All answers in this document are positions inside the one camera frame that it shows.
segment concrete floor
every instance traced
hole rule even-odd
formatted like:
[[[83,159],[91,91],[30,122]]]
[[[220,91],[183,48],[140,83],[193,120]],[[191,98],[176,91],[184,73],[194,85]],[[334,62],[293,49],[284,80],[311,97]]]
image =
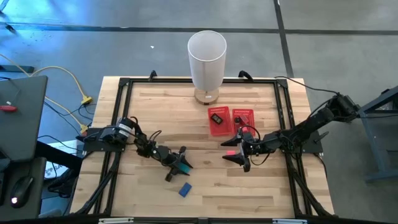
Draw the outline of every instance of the concrete floor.
[[[286,29],[398,30],[398,2],[393,0],[279,2]],[[3,19],[9,22],[37,24],[278,28],[272,0],[107,0],[101,4],[95,0],[10,0],[3,12]],[[162,76],[189,75],[187,41],[191,35],[41,30],[13,35],[0,30],[0,52],[21,65],[65,67],[96,99],[105,75],[149,75],[151,70]],[[240,70],[254,77],[286,75],[279,34],[223,35],[228,43],[226,76],[234,77]],[[287,35],[287,43],[295,77],[304,78],[310,86],[349,95],[360,105],[398,83],[396,35]],[[48,96],[71,110],[79,107],[81,95],[68,75],[57,70],[42,74],[49,76]],[[17,73],[1,75],[23,77]],[[307,93],[313,109],[330,97],[311,90]],[[364,182],[364,176],[377,169],[361,122],[331,123],[322,131],[330,132],[323,139],[323,148],[336,214],[398,222],[398,181]],[[76,135],[48,108],[40,126],[43,134],[62,141]],[[53,207],[54,203],[44,202],[47,205]]]

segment wooden tabletop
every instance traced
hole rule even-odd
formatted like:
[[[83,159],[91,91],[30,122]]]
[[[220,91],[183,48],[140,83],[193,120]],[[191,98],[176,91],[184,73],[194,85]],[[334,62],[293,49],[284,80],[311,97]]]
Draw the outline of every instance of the wooden tabletop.
[[[111,123],[120,77],[104,77],[99,93],[93,127]],[[310,114],[305,88],[288,81],[296,124]],[[252,165],[248,173],[235,163],[221,158],[236,147],[221,147],[232,136],[213,137],[208,127],[207,108],[253,109],[256,128],[263,136],[280,129],[274,87],[258,84],[222,84],[217,104],[203,106],[193,97],[191,83],[135,83],[129,116],[136,116],[143,132],[151,135],[161,129],[158,144],[178,151],[187,147],[187,161],[194,167],[190,176],[177,175],[171,182],[169,169],[151,158],[137,155],[129,146],[122,154],[116,184],[112,216],[131,217],[236,217],[291,218],[294,216],[286,163],[278,150],[261,166]],[[121,100],[121,115],[126,90]],[[253,157],[261,162],[265,155]],[[103,152],[95,152],[83,161],[71,212],[89,199],[98,185]],[[328,184],[321,162],[311,154],[303,155],[307,184],[318,201],[333,213]],[[183,198],[178,194],[184,183],[192,185]],[[106,203],[107,191],[103,197]],[[301,190],[298,188],[303,209]]]

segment white cylinder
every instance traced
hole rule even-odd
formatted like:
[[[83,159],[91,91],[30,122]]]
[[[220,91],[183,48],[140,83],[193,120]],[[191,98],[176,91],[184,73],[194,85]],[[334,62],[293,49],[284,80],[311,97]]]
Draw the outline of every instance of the white cylinder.
[[[223,82],[226,41],[214,31],[204,30],[188,41],[192,81],[199,90],[215,90]]]

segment yellow cable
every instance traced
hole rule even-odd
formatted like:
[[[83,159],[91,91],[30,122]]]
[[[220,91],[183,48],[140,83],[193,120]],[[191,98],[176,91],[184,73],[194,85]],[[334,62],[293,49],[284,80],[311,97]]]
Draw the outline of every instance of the yellow cable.
[[[59,68],[59,69],[65,71],[65,72],[67,72],[68,74],[70,74],[70,75],[73,77],[73,79],[75,80],[75,82],[76,82],[76,84],[77,84],[77,86],[78,86],[78,88],[79,88],[79,90],[80,90],[80,93],[83,95],[83,100],[84,100],[85,98],[87,98],[87,96],[83,93],[83,90],[81,90],[80,84],[79,84],[79,82],[77,81],[77,79],[76,79],[76,77],[74,76],[74,74],[72,74],[72,72],[69,72],[68,70],[66,70],[66,69],[64,69],[64,68],[62,68],[62,67],[58,67],[58,66],[48,66],[48,67],[41,68],[41,69],[37,70],[36,72],[32,73],[31,75],[29,75],[23,68],[21,68],[21,66],[19,66],[19,65],[18,65],[17,63],[15,63],[15,62],[13,62],[11,59],[7,58],[7,57],[4,56],[3,54],[0,54],[0,56],[2,56],[4,59],[6,59],[7,61],[9,61],[9,62],[12,63],[13,65],[15,65],[15,66],[16,66],[17,68],[19,68],[23,73],[25,73],[25,75],[27,75],[28,77],[32,77],[32,76],[38,74],[39,72],[41,72],[42,70],[45,70],[45,69],[48,69],[48,68]],[[66,109],[66,108],[63,107],[61,104],[57,103],[56,101],[51,100],[48,96],[45,96],[45,99],[48,100],[48,101],[50,101],[51,103],[53,103],[53,104],[55,104],[55,105],[61,107],[61,108],[64,109],[68,114],[70,114],[70,116],[80,125],[81,133],[83,133],[83,132],[85,132],[85,131],[87,130],[87,126],[85,126],[84,124],[81,124],[81,123],[79,122],[79,120],[77,120],[77,118],[76,118],[73,114],[71,114],[70,111],[69,111],[68,109]]]

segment computer mouse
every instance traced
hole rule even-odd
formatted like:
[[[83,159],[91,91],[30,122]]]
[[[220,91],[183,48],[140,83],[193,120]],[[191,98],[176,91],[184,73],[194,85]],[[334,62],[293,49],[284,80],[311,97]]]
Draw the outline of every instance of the computer mouse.
[[[13,186],[11,190],[11,207],[21,208],[29,198],[29,189],[33,183],[33,177],[21,177]]]

